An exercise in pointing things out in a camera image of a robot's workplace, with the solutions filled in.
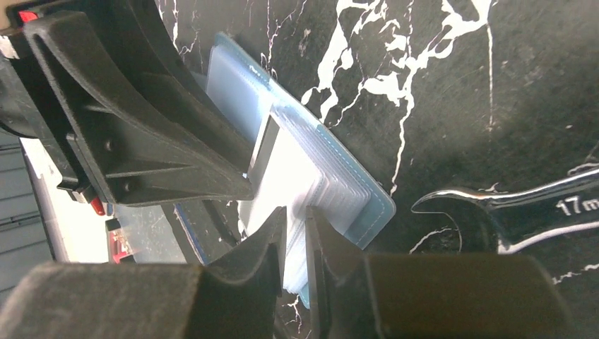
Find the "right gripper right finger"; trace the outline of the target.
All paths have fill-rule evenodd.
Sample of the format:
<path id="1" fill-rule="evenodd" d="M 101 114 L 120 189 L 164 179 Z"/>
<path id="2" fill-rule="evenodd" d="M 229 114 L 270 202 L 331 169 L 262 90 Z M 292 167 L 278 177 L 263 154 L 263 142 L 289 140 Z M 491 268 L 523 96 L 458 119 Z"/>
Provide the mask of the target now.
<path id="1" fill-rule="evenodd" d="M 306 210 L 315 338 L 567 338 L 574 322 L 529 256 L 367 253 Z"/>

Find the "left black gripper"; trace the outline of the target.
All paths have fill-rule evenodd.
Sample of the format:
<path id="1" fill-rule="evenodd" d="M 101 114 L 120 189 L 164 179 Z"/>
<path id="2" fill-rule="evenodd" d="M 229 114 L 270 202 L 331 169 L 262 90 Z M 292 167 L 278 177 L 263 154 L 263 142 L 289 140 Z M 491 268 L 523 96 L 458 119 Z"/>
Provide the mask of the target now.
<path id="1" fill-rule="evenodd" d="M 99 216 L 106 211 L 94 188 L 130 207 L 251 199 L 235 165 L 241 145 L 227 141 L 225 123 L 183 93 L 167 98 L 156 76 L 152 105 L 80 9 L 79 1 L 1 2 L 1 130 L 38 139 L 61 175 L 58 189 Z"/>

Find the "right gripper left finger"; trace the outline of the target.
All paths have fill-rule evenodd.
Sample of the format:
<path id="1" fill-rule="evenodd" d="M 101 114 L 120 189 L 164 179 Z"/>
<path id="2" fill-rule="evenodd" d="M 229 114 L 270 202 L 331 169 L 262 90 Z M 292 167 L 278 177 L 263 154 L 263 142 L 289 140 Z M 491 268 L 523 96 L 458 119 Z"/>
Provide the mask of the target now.
<path id="1" fill-rule="evenodd" d="M 272 338 L 287 210 L 214 262 L 46 263 L 1 310 L 2 338 Z"/>

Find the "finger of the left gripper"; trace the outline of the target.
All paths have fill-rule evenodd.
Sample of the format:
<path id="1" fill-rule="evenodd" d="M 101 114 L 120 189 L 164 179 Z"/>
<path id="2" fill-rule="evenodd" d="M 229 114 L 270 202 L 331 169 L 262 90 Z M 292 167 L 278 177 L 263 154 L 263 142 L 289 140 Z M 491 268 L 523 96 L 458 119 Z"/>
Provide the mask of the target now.
<path id="1" fill-rule="evenodd" d="M 81 7 L 90 23 L 81 41 L 96 39 L 100 50 L 86 52 L 80 82 L 119 132 L 103 145 L 103 170 L 242 173 L 249 142 L 186 68 L 155 3 L 82 1 Z"/>

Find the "blue card holder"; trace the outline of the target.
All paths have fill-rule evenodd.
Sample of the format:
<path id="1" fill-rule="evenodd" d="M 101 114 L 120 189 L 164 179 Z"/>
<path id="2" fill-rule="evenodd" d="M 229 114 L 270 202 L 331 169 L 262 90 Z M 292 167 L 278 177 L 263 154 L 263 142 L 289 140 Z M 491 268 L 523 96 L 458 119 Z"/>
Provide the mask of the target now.
<path id="1" fill-rule="evenodd" d="M 303 233 L 294 244 L 286 243 L 283 281 L 283 287 L 308 307 L 307 206 L 320 208 L 336 231 L 364 249 L 395 215 L 396 204 L 331 131 L 223 32 L 215 36 L 210 51 L 205 89 L 250 142 L 252 155 L 262 123 L 273 117 L 316 165 L 318 186 L 306 202 Z M 244 170 L 246 178 L 249 166 Z"/>

